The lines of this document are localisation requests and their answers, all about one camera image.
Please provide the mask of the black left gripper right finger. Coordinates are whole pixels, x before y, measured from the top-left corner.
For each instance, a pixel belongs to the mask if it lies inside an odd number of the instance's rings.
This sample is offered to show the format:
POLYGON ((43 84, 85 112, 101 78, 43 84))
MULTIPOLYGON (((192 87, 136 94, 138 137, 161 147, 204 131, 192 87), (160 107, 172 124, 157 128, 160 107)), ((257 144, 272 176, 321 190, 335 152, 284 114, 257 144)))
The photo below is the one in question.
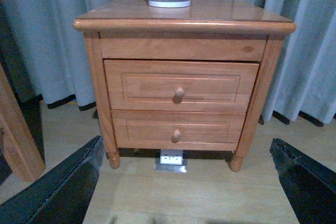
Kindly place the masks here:
POLYGON ((335 223, 335 172, 280 138, 270 153, 300 223, 335 223))

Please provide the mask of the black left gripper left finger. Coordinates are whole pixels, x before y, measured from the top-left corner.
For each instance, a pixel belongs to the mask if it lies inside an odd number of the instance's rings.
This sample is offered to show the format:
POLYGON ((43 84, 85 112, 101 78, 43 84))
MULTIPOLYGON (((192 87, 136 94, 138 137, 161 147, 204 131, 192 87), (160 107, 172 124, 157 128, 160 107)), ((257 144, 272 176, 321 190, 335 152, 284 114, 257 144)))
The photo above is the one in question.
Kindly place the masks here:
POLYGON ((96 136, 1 204, 1 223, 83 223, 104 155, 96 136))

